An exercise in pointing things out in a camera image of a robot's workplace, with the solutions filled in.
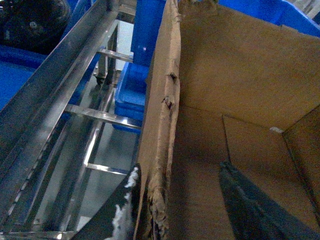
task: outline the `dark object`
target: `dark object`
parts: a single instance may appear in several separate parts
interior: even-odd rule
[[[71,16],[66,0],[4,0],[0,44],[49,54],[59,43]]]
[[[320,234],[290,215],[230,162],[221,163],[220,186],[237,240],[320,239]]]
[[[71,240],[103,240],[112,236],[117,240],[133,239],[140,189],[141,169],[137,164],[93,218]]]

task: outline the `brown cardboard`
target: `brown cardboard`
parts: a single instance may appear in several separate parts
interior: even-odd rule
[[[179,5],[183,105],[285,130],[320,104],[318,38],[205,2]]]
[[[289,150],[318,189],[320,116],[307,114],[320,104],[320,40],[209,0],[179,12],[166,1],[148,80],[136,239],[233,239],[218,184],[227,158],[319,232]]]
[[[320,107],[288,129],[285,139],[320,209]]]
[[[176,4],[169,0],[165,5],[154,68],[146,81],[149,95],[138,153],[142,172],[139,211],[145,217],[138,218],[137,239],[148,238],[150,234],[167,239],[166,208],[180,96],[180,16]]]

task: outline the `blue plastic bin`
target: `blue plastic bin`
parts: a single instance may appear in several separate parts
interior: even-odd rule
[[[131,43],[135,64],[150,66],[165,4],[166,0],[137,0]]]
[[[0,45],[0,110],[46,57],[46,55]]]
[[[284,0],[219,0],[219,4],[300,33],[320,37],[320,26],[293,4]]]
[[[146,101],[146,83],[149,68],[126,63],[121,72],[115,92],[114,113],[120,116],[142,121]],[[140,130],[114,125],[114,128],[139,134]]]

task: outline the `metal shelf rail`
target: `metal shelf rail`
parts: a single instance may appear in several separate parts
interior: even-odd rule
[[[135,8],[135,0],[97,0],[0,112],[0,238],[69,239],[79,221],[74,213],[83,198],[86,170],[129,174],[93,164],[90,159],[105,123],[140,129],[141,122],[108,113],[119,77],[116,59],[133,61],[116,52],[118,21],[133,23]],[[69,104],[97,53],[96,79],[102,85],[94,107]],[[71,177],[59,190],[54,203],[58,213],[50,215],[48,231],[34,233],[36,212],[75,116],[88,119],[87,141]]]

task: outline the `black bag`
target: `black bag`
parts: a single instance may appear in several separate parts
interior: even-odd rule
[[[220,186],[237,240],[320,240],[228,161],[221,164]]]
[[[49,54],[71,17],[66,0],[3,0],[0,44]]]

